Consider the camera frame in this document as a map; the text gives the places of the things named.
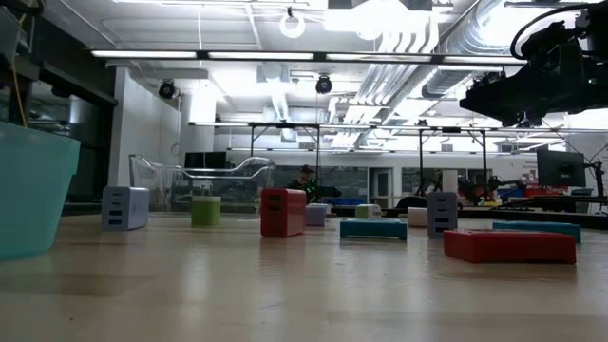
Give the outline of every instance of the security camera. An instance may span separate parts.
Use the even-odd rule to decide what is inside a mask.
[[[162,81],[159,96],[165,100],[173,100],[180,96],[180,90],[175,86],[175,80]]]
[[[332,91],[332,81],[330,81],[330,76],[319,76],[319,80],[316,82],[316,92],[321,95],[325,95],[330,91]]]

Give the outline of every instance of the computer monitor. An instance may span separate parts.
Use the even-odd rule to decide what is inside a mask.
[[[186,153],[186,168],[226,168],[226,152]]]
[[[586,186],[585,158],[581,153],[537,151],[539,185]]]

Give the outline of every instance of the clear plastic bin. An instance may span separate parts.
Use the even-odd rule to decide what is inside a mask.
[[[273,187],[276,164],[252,157],[232,169],[162,165],[129,156],[131,186],[150,190],[151,212],[190,212],[193,196],[221,197],[221,212],[258,213],[261,192]]]
[[[72,139],[0,123],[0,259],[53,244],[79,153]]]

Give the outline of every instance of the red block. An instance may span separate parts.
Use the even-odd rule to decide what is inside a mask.
[[[554,233],[444,231],[444,253],[472,263],[577,263],[574,237]]]
[[[288,238],[304,233],[306,193],[302,190],[262,191],[261,234],[265,238]]]

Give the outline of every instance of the table surface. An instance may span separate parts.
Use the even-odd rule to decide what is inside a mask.
[[[152,218],[100,233],[63,218],[52,249],[0,262],[0,340],[602,341],[608,235],[585,231],[572,265],[473,265],[410,229],[340,240],[336,220],[261,238],[257,219],[191,229]],[[460,227],[488,222],[460,220]]]

